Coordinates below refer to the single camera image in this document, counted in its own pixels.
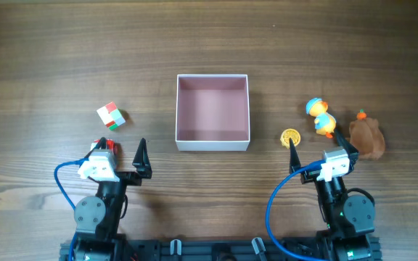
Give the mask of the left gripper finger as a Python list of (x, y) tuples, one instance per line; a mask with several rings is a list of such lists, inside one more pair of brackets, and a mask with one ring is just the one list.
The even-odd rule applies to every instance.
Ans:
[(132, 165), (136, 168), (136, 172), (141, 178), (152, 177), (152, 167), (147, 153), (147, 141), (145, 138), (142, 138), (139, 143)]
[(88, 159), (91, 153), (95, 149), (101, 149), (103, 146), (107, 145), (107, 139), (105, 137), (101, 137), (99, 140), (97, 140), (96, 143), (93, 143), (93, 147), (91, 148), (90, 152), (84, 157), (85, 159)]

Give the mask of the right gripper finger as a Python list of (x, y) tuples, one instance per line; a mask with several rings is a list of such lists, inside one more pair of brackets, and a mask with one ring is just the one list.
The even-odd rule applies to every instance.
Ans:
[(339, 146), (344, 148), (349, 156), (358, 156), (358, 150), (342, 135), (339, 129), (335, 129), (335, 138)]
[(289, 138), (290, 145), (290, 173), (294, 173), (297, 170), (301, 169), (301, 163), (299, 160), (298, 153), (295, 148), (295, 143), (292, 138)]

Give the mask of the red toy truck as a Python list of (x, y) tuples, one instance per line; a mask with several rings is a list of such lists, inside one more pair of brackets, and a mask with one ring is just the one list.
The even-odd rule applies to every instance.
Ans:
[(108, 149), (114, 155), (116, 155), (118, 153), (118, 146), (115, 144), (115, 142), (112, 139), (107, 139), (100, 146), (97, 146), (98, 143), (99, 143), (99, 139), (94, 140), (94, 142), (91, 144), (90, 150), (92, 150), (92, 149)]

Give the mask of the brown plush capybara toy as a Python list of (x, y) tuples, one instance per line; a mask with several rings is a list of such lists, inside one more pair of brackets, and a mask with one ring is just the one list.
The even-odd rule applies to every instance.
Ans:
[(363, 109), (349, 125), (350, 143), (359, 151), (360, 158), (378, 160), (385, 152), (385, 139), (377, 119), (369, 117)]

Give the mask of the yellow duck toy blue hat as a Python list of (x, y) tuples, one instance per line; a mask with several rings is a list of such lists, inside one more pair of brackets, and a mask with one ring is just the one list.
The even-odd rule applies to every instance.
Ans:
[(316, 133), (327, 138), (333, 138), (337, 125), (336, 119), (327, 112), (328, 103), (321, 98), (312, 98), (306, 104), (306, 113), (314, 117)]

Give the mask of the yellow round gear toy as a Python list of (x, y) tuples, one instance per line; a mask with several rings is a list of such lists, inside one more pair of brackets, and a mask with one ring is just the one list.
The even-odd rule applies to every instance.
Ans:
[(283, 146), (286, 148), (290, 148), (290, 142), (294, 144), (294, 146), (297, 146), (300, 143), (301, 137), (297, 130), (293, 128), (288, 128), (284, 130), (281, 134), (280, 141)]

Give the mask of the colourful puzzle cube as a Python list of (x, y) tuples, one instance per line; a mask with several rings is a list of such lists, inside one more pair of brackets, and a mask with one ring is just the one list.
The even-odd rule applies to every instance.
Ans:
[(126, 122), (124, 116), (113, 101), (100, 107), (97, 110), (97, 114), (104, 125), (112, 131)]

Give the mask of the pink white box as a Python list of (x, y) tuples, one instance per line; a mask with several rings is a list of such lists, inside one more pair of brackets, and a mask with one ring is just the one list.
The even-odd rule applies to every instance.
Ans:
[(179, 74), (176, 134), (179, 151), (245, 151), (250, 144), (246, 74)]

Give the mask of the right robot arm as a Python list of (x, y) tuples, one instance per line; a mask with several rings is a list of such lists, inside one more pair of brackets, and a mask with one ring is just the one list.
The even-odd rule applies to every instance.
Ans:
[(282, 245), (296, 255), (321, 260), (381, 260), (380, 240), (374, 232), (375, 201), (360, 188), (347, 189), (343, 176), (319, 179), (320, 169), (300, 174), (302, 184), (316, 187), (319, 209), (328, 229), (314, 237), (284, 238)]

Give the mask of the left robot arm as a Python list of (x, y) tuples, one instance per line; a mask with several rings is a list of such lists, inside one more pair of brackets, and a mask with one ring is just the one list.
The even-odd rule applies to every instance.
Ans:
[(91, 145), (79, 162), (78, 174), (98, 184), (93, 196), (83, 198), (74, 209), (75, 235), (67, 253), (69, 260), (137, 260), (138, 256), (122, 233), (120, 220), (128, 204), (128, 186), (140, 186), (152, 177), (147, 141), (142, 138), (136, 150), (133, 171), (117, 169), (118, 146), (104, 137)]

